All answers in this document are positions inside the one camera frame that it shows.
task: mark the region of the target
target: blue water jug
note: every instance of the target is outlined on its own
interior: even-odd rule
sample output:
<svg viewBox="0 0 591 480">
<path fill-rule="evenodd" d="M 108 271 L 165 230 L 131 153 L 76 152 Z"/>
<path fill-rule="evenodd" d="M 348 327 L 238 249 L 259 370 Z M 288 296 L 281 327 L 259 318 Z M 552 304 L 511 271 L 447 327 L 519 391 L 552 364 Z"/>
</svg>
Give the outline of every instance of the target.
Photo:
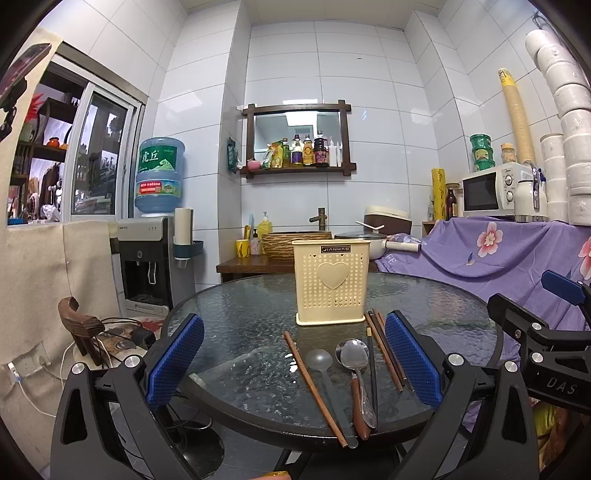
<svg viewBox="0 0 591 480">
<path fill-rule="evenodd" d="M 175 138 L 149 138 L 139 146 L 135 206 L 142 213 L 171 213 L 181 204 L 185 146 Z"/>
</svg>

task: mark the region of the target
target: pink flower print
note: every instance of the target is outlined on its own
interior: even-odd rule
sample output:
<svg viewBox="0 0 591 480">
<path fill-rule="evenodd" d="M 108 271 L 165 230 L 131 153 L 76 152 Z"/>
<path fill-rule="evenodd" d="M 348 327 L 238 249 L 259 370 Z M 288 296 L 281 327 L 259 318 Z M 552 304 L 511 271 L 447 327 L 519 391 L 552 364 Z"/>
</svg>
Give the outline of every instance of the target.
<svg viewBox="0 0 591 480">
<path fill-rule="evenodd" d="M 584 259 L 583 263 L 581 263 L 581 275 L 585 280 L 588 280 L 591 278 L 591 236 L 581 247 L 579 258 Z"/>
<path fill-rule="evenodd" d="M 500 244 L 502 240 L 503 232 L 501 230 L 496 229 L 495 222 L 488 222 L 486 232 L 482 232 L 478 236 L 478 240 L 476 241 L 476 246 L 480 247 L 480 250 L 478 251 L 478 256 L 480 258 L 484 258 L 486 254 L 492 255 L 496 252 L 496 249 L 499 248 L 497 244 Z"/>
</svg>

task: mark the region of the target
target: faucet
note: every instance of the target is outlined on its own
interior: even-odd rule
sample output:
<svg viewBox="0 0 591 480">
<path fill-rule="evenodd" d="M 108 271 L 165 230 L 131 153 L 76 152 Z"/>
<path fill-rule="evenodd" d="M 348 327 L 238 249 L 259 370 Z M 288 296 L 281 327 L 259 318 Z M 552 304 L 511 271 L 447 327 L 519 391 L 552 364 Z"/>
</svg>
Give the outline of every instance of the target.
<svg viewBox="0 0 591 480">
<path fill-rule="evenodd" d="M 319 232 L 326 232 L 326 221 L 328 217 L 324 212 L 324 207 L 318 209 L 318 215 L 312 217 L 310 222 L 318 222 L 318 230 Z"/>
</svg>

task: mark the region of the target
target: microwave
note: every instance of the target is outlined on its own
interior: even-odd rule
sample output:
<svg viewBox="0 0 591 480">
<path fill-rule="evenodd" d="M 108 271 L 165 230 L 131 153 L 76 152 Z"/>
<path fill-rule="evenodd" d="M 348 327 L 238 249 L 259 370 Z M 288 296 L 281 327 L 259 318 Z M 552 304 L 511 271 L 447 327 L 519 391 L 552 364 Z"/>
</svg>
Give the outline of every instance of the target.
<svg viewBox="0 0 591 480">
<path fill-rule="evenodd" d="M 510 162 L 477 171 L 462 180 L 464 217 L 515 216 L 515 191 L 520 180 L 533 180 L 531 167 Z"/>
</svg>

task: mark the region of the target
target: electrical outlet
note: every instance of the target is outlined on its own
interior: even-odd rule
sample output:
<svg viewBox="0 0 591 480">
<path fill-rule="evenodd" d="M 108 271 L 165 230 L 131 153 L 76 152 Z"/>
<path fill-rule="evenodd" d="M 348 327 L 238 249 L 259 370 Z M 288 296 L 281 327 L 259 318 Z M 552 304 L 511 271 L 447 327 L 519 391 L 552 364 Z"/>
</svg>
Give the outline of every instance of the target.
<svg viewBox="0 0 591 480">
<path fill-rule="evenodd" d="M 24 378 L 27 375 L 31 375 L 40 370 L 42 368 L 41 362 L 44 362 L 44 365 L 46 366 L 51 364 L 49 357 L 47 356 L 47 352 L 43 347 L 43 343 L 36 344 L 30 351 L 16 357 L 12 361 L 21 378 Z M 11 384 L 14 384 L 17 379 L 9 370 L 8 365 L 4 365 L 4 368 L 9 373 Z"/>
</svg>

